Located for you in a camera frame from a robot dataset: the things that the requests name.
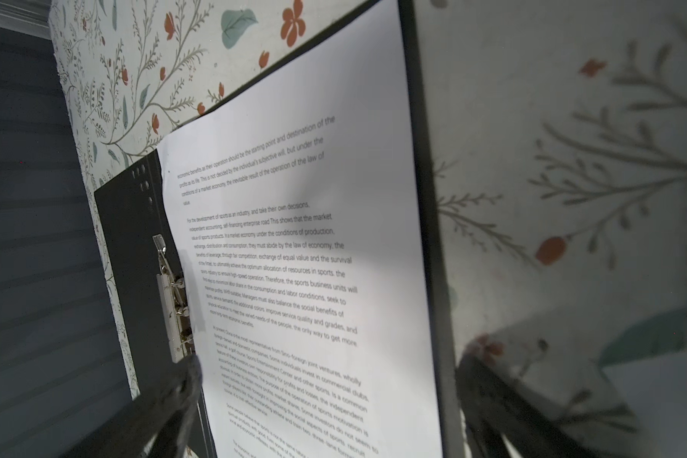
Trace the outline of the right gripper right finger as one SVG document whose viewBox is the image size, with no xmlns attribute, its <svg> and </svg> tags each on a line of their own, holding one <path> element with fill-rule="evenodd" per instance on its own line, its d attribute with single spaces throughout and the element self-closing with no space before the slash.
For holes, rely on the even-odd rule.
<svg viewBox="0 0 687 458">
<path fill-rule="evenodd" d="M 461 358 L 456 387 L 474 457 L 509 457 L 511 443 L 522 457 L 594 457 L 563 433 L 473 355 Z"/>
</svg>

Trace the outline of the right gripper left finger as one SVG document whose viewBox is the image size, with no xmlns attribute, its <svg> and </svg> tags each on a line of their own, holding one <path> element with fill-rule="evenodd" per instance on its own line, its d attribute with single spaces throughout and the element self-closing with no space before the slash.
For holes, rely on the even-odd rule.
<svg viewBox="0 0 687 458">
<path fill-rule="evenodd" d="M 164 379 L 141 392 L 129 405 L 90 433 L 65 457 L 139 457 L 148 444 L 150 457 L 182 457 L 202 393 L 202 365 L 189 355 Z"/>
</svg>

